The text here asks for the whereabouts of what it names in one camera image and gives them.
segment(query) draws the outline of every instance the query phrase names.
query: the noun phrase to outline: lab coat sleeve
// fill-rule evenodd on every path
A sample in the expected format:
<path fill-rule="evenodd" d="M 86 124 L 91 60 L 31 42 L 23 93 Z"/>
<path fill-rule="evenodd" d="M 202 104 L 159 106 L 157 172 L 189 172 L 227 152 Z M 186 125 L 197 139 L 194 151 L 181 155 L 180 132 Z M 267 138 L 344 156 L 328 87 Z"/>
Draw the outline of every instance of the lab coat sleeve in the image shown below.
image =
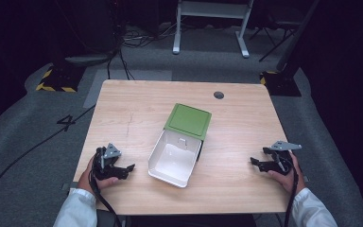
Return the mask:
<path fill-rule="evenodd" d="M 332 214 L 308 188 L 294 198 L 292 216 L 297 226 L 337 226 Z"/>
<path fill-rule="evenodd" d="M 95 197 L 83 189 L 75 189 L 64 201 L 54 227 L 96 226 Z"/>

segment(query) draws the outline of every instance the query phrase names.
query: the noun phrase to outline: green lid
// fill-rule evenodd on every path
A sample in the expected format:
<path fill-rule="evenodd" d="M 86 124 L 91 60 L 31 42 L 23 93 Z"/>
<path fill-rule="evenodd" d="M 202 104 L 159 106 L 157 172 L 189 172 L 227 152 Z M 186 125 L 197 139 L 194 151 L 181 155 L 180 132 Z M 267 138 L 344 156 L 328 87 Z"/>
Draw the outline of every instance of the green lid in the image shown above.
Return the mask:
<path fill-rule="evenodd" d="M 164 128 L 204 140 L 211 113 L 176 103 Z"/>

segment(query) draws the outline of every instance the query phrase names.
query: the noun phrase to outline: open container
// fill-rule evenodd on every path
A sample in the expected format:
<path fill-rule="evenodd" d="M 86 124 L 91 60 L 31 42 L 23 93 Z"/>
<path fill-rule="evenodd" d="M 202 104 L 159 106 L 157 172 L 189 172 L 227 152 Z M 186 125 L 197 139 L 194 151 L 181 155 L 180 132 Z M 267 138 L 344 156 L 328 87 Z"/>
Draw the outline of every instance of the open container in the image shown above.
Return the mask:
<path fill-rule="evenodd" d="M 186 187 L 211 120 L 211 113 L 176 103 L 148 160 L 148 174 Z"/>

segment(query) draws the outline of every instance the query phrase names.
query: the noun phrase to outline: wooden table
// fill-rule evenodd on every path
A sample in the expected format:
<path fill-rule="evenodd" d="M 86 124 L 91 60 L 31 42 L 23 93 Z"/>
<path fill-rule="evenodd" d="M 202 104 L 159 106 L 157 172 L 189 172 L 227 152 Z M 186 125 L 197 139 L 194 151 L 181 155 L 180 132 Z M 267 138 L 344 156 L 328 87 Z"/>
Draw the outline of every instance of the wooden table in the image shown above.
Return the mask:
<path fill-rule="evenodd" d="M 175 103 L 212 113 L 185 188 L 150 177 L 147 169 Z M 113 143 L 123 153 L 116 166 L 135 164 L 126 180 L 102 191 L 118 215 L 284 212 L 289 195 L 250 163 L 250 157 L 270 160 L 262 147 L 277 140 L 286 141 L 285 134 L 261 84 L 106 80 L 74 180 L 96 148 Z"/>

